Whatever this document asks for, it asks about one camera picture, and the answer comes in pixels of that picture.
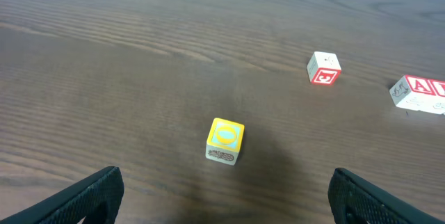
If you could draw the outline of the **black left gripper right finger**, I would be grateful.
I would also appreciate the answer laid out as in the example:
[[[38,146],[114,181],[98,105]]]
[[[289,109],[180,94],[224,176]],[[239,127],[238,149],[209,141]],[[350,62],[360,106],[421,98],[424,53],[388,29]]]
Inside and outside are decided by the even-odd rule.
[[[336,168],[328,201],[336,224],[444,224],[345,168]]]

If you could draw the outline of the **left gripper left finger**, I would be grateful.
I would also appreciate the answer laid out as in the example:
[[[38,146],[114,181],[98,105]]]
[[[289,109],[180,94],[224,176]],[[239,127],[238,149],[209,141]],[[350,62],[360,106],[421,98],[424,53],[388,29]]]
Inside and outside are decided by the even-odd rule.
[[[108,166],[1,224],[114,224],[124,195],[120,169]]]

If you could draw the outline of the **red letter A block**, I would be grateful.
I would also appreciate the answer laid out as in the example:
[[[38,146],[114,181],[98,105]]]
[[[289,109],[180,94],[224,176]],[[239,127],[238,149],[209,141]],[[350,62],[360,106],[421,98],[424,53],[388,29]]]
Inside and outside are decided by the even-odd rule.
[[[403,75],[390,89],[396,107],[426,111],[436,99],[436,93],[426,78]]]

